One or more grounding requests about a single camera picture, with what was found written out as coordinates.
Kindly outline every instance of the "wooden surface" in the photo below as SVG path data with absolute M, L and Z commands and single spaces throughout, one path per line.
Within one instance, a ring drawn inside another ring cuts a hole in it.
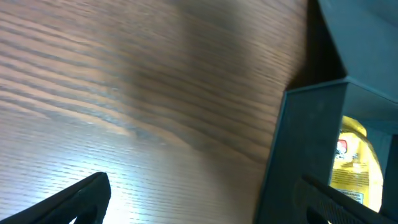
M 96 172 L 105 223 L 251 223 L 304 0 L 1 0 L 0 219 Z

